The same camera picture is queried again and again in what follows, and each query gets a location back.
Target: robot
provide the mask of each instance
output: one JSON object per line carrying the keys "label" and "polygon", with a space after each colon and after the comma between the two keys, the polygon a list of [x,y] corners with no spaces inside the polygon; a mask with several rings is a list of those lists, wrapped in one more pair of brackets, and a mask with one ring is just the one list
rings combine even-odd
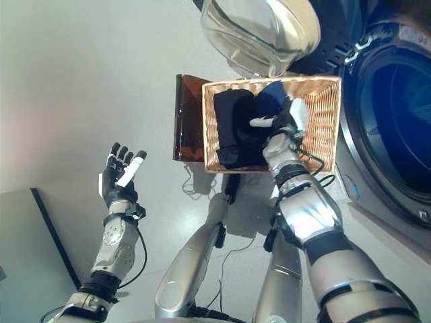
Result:
{"label": "robot", "polygon": [[[273,132],[263,156],[279,197],[265,241],[272,256],[253,322],[301,322],[299,250],[306,255],[320,308],[318,322],[420,322],[416,307],[404,292],[345,236],[337,204],[302,163],[299,146],[307,122],[304,105],[290,99],[270,122]],[[137,223],[145,217],[145,209],[137,203],[133,178],[146,153],[140,151],[132,159],[133,154],[125,155],[128,149],[120,147],[118,143],[112,146],[106,169],[99,175],[99,193],[108,216],[91,276],[51,322],[105,321],[117,302],[117,289],[133,266],[134,247],[138,238],[142,239]],[[223,246],[227,207],[225,199],[210,205],[207,221],[170,265],[156,292],[155,322],[178,322],[178,318],[190,323],[242,322],[195,304],[211,251]]]}

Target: washing machine drum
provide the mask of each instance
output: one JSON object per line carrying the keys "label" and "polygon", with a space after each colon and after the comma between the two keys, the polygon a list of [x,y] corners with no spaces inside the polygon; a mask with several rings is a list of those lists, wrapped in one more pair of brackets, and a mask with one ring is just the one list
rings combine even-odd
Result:
{"label": "washing machine drum", "polygon": [[344,110],[358,159],[415,216],[431,205],[431,38],[377,25],[343,70]]}

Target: washing machine door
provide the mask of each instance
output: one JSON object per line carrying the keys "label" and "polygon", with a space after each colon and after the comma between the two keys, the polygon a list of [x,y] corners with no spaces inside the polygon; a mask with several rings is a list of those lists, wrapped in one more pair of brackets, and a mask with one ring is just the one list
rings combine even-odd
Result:
{"label": "washing machine door", "polygon": [[[343,77],[341,129],[372,191],[398,216],[431,229],[431,38],[375,24]],[[362,205],[373,213],[372,205]]]}

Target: dark navy cloth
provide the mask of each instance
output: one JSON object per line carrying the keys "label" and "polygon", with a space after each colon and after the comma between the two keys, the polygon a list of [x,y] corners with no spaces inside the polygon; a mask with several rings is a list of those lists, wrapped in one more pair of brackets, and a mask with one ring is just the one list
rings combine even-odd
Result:
{"label": "dark navy cloth", "polygon": [[[279,97],[274,98],[271,93],[278,93]],[[261,116],[276,115],[282,105],[279,107],[280,100],[278,85],[262,94],[258,100],[245,89],[229,89],[214,95],[220,164],[227,169],[266,165],[262,150],[271,129],[250,127],[249,122]]]}

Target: woven basket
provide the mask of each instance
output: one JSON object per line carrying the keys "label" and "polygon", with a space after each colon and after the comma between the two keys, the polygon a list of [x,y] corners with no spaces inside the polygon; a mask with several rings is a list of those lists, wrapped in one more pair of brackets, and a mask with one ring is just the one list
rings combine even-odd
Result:
{"label": "woven basket", "polygon": [[[310,121],[301,148],[325,162],[322,172],[335,169],[339,111],[341,106],[341,78],[327,76],[281,77],[277,79],[243,79],[202,85],[203,142],[205,151],[205,171],[211,173],[264,172],[267,167],[247,166],[227,170],[220,165],[217,150],[220,148],[217,118],[214,111],[214,94],[227,89],[247,89],[255,96],[268,84],[281,81],[286,92],[293,98],[302,98],[308,107]],[[308,171],[313,172],[319,162],[302,157]]]}

